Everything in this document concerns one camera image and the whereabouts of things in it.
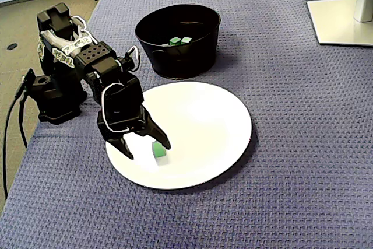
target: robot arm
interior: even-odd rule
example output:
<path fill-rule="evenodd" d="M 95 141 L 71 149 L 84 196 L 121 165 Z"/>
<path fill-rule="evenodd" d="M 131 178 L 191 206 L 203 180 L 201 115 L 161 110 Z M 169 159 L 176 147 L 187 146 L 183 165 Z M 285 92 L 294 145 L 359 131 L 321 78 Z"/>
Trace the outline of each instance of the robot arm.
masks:
<path fill-rule="evenodd" d="M 98 42 L 86 30 L 83 19 L 71 17 L 63 3 L 40 13 L 37 18 L 40 31 L 38 52 L 42 69 L 55 85 L 53 89 L 57 96 L 65 98 L 52 107 L 49 103 L 47 111 L 53 112 L 57 109 L 55 106 L 63 102 L 72 102 L 75 107 L 79 105 L 82 98 L 76 95 L 82 95 L 81 86 L 74 83 L 71 88 L 66 85 L 68 81 L 65 78 L 73 76 L 76 81 L 84 79 L 93 91 L 94 100 L 101 105 L 97 125 L 107 142 L 130 159 L 133 159 L 133 155 L 123 139 L 123 135 L 130 132 L 141 136 L 150 135 L 166 149 L 171 149 L 167 135 L 142 105 L 144 98 L 139 79 L 130 73 L 137 70 L 140 64 L 137 47 L 133 46 L 124 57 L 117 57 L 115 51 L 105 42 Z M 138 63 L 136 69 L 131 58 L 133 52 Z M 35 83 L 30 95 L 37 101 L 42 113 L 40 104 L 45 105 L 48 101 L 46 90 L 37 91 Z"/>

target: gray floor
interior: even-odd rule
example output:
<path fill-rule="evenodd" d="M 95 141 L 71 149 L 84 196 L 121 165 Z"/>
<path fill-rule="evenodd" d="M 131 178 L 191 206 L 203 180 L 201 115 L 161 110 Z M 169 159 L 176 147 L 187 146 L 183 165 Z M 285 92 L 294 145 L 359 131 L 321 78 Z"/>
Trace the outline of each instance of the gray floor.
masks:
<path fill-rule="evenodd" d="M 0 8 L 0 144 L 2 146 L 5 117 L 13 100 L 15 91 L 29 68 L 37 75 L 42 75 L 37 55 L 38 29 L 36 14 L 57 3 L 64 2 L 73 15 L 80 15 L 88 20 L 94 7 L 95 0 L 33 0 L 17 3 Z M 18 47 L 8 51 L 6 47 L 18 43 Z M 19 164 L 22 161 L 25 148 L 18 127 L 18 104 L 10 118 L 7 134 L 7 183 L 10 189 Z M 29 141 L 38 123 L 38 108 L 32 99 L 25 106 L 24 130 Z M 0 180 L 0 210 L 5 200 L 3 183 Z"/>

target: wire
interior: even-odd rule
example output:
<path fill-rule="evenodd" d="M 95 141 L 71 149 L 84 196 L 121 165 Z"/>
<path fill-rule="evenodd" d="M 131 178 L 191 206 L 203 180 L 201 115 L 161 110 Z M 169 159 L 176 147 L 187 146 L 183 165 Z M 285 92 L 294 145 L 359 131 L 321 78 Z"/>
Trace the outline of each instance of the wire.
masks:
<path fill-rule="evenodd" d="M 18 114 L 19 131 L 21 133 L 25 148 L 27 148 L 27 140 L 26 140 L 26 136 L 24 135 L 24 130 L 23 130 L 23 115 L 24 115 L 24 103 L 26 102 L 26 99 L 27 99 L 27 94 L 23 93 L 23 96 L 19 102 L 19 114 Z"/>
<path fill-rule="evenodd" d="M 12 102 L 12 104 L 9 107 L 8 114 L 6 115 L 4 136 L 3 136 L 3 142 L 2 142 L 2 181 L 3 181 L 5 199 L 8 198 L 8 190 L 6 189 L 6 132 L 8 130 L 10 114 L 11 114 L 11 112 L 13 110 L 13 107 L 16 104 L 18 98 L 19 97 L 17 97 L 17 96 L 14 98 L 14 101 Z"/>
<path fill-rule="evenodd" d="M 138 61 L 138 65 L 135 69 L 130 70 L 131 72 L 135 72 L 135 71 L 139 70 L 139 68 L 140 68 L 140 51 L 136 46 L 132 46 L 131 49 L 129 49 L 129 51 L 127 53 L 129 55 L 131 55 L 133 51 L 135 51 L 136 60 Z"/>
<path fill-rule="evenodd" d="M 129 128 L 127 128 L 127 129 L 125 129 L 125 130 L 123 130 L 123 131 L 115 131 L 115 130 L 113 130 L 113 129 L 111 129 L 111 128 L 109 127 L 109 124 L 108 124 L 107 121 L 106 121 L 106 116 L 105 116 L 105 106 L 104 106 L 104 97 L 105 97 L 105 93 L 106 93 L 106 91 L 107 91 L 108 89 L 110 89 L 111 87 L 113 87 L 114 85 L 120 85 L 120 86 L 123 86 L 123 87 L 124 87 L 124 85 L 123 85 L 122 83 L 112 83 L 112 84 L 108 85 L 108 86 L 103 90 L 103 93 L 101 94 L 101 109 L 102 109 L 102 112 L 103 112 L 104 123 L 105 123 L 106 127 L 108 128 L 108 130 L 111 131 L 111 132 L 129 132 Z"/>

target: textured fabric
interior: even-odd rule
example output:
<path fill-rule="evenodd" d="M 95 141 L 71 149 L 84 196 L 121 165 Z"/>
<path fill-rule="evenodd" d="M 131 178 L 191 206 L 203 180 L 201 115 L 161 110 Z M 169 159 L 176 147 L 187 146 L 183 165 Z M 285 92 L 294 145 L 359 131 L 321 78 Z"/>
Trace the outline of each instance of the textured fabric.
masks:
<path fill-rule="evenodd" d="M 89 25 L 119 54 L 138 21 L 200 3 L 222 22 L 215 66 L 193 80 L 248 107 L 252 142 L 198 188 L 140 187 L 111 165 L 92 95 L 39 124 L 0 221 L 3 248 L 372 248 L 373 50 L 320 46 L 307 0 L 101 0 Z M 144 89 L 169 83 L 149 60 Z"/>

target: black cable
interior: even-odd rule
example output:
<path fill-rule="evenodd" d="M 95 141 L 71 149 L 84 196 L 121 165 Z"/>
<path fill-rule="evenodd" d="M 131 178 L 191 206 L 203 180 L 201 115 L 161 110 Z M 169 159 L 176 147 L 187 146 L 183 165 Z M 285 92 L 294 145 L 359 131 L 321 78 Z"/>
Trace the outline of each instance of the black cable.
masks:
<path fill-rule="evenodd" d="M 14 105 L 17 102 L 17 99 L 19 97 L 15 97 L 14 101 L 9 107 L 8 114 L 6 115 L 6 121 L 5 121 L 5 129 L 4 129 L 4 136 L 3 136 L 3 142 L 2 142 L 2 181 L 3 181 L 3 186 L 4 186 L 4 195 L 5 199 L 8 198 L 8 190 L 6 189 L 6 132 L 8 130 L 8 124 L 9 124 L 9 119 L 10 119 L 10 114 L 13 110 Z"/>
<path fill-rule="evenodd" d="M 25 148 L 27 148 L 27 140 L 26 136 L 24 135 L 24 130 L 23 130 L 23 115 L 24 115 L 24 103 L 26 102 L 27 99 L 27 93 L 23 93 L 23 96 L 21 100 L 19 101 L 19 114 L 18 114 L 18 123 L 19 123 L 19 131 L 21 132 L 23 144 Z"/>

